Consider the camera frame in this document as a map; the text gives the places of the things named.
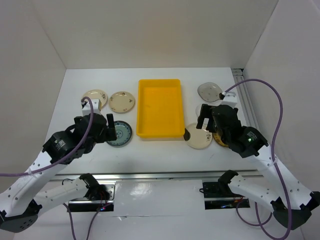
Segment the clear glass plate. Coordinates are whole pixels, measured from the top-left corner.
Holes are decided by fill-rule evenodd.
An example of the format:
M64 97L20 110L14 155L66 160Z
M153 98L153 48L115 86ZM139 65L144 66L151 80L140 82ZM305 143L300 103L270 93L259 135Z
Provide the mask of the clear glass plate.
M200 116L201 108L202 108L202 104L199 104L199 105L195 108L195 114L196 114L196 117L197 117L197 118L199 118L199 116ZM205 119L203 120L203 125L202 125L202 128L203 128L203 129L206 129L206 128L207 128L208 121L209 121L208 118L205 118Z

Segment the blue floral plate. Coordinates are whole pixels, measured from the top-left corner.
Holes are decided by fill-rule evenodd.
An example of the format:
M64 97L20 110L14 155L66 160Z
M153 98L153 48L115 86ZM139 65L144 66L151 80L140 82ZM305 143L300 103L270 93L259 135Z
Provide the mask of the blue floral plate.
M133 130L131 126L122 120L117 120L114 122L116 140L107 141L106 143L112 147L123 147L132 138Z

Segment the yellow and black patterned plate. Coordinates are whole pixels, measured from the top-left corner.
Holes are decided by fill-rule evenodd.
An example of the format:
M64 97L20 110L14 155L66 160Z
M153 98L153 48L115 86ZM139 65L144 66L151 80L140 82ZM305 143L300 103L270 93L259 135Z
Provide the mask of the yellow and black patterned plate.
M220 146L225 147L225 148L229 147L227 144L223 143L221 136L218 133L213 133L212 137L215 140L215 142L218 143Z

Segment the beige plate with black blotch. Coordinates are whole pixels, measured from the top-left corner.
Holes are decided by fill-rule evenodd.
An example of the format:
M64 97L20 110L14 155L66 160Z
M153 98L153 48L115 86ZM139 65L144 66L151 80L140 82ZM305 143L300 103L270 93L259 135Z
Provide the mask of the beige plate with black blotch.
M211 144L213 134L204 127L198 129L197 123L191 123L185 128L183 139L191 148L202 150Z

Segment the smoky grey glass plate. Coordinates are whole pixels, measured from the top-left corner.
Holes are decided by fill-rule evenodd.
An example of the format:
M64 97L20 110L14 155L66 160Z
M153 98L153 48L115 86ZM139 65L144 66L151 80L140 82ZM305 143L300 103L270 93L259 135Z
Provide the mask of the smoky grey glass plate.
M222 89L216 83L206 82L197 88L197 93L204 101L213 103L220 99Z

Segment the cream floral plate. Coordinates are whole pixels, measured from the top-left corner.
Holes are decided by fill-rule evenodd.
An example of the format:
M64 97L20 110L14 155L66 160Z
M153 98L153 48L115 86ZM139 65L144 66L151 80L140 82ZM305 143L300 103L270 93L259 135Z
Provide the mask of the cream floral plate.
M115 113L129 112L135 105L135 97L127 91L118 91L109 98L109 107Z

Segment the cream plate with black spot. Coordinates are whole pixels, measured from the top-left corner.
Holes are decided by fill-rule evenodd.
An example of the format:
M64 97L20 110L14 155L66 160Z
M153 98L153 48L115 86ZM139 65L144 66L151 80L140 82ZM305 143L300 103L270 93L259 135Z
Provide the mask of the cream plate with black spot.
M83 94L81 98L88 97L91 100L99 99L99 109L101 110L108 102L108 95L101 89L92 89Z

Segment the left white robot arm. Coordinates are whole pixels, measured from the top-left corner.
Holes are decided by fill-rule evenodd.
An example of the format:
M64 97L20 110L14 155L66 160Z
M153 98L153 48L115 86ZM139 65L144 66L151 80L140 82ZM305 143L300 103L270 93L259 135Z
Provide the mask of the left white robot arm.
M113 114L93 113L74 118L74 124L54 133L43 145L36 160L23 175L0 195L0 228L20 233L38 217L77 198L107 202L110 193L90 173L63 185L43 187L72 161L90 153L96 144L116 140Z

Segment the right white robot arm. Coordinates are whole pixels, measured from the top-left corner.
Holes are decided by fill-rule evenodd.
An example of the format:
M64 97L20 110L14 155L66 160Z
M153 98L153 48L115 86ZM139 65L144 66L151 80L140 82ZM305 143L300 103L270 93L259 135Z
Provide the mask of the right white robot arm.
M238 119L237 108L221 104L203 104L197 119L197 129L205 127L217 134L230 150L252 163L272 188L250 183L233 170L218 179L223 196L242 195L272 211L285 228L295 230L305 224L312 211L320 205L320 193L305 187L272 153L272 147L254 127L244 126Z

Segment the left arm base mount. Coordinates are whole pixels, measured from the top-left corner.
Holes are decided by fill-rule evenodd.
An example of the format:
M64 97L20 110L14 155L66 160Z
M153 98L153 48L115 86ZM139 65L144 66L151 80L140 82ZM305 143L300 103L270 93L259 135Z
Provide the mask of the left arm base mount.
M114 211L116 182L99 180L98 183L102 185L103 191L96 192L94 196L75 198L67 203L72 213L93 213L97 210L100 212Z

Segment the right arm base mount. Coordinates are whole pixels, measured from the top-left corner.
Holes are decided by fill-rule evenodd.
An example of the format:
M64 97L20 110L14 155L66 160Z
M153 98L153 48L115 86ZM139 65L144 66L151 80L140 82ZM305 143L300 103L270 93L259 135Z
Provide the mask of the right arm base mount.
M199 192L203 194L206 210L235 209L238 204L239 208L250 208L248 198L230 191L223 192L217 181L203 182Z

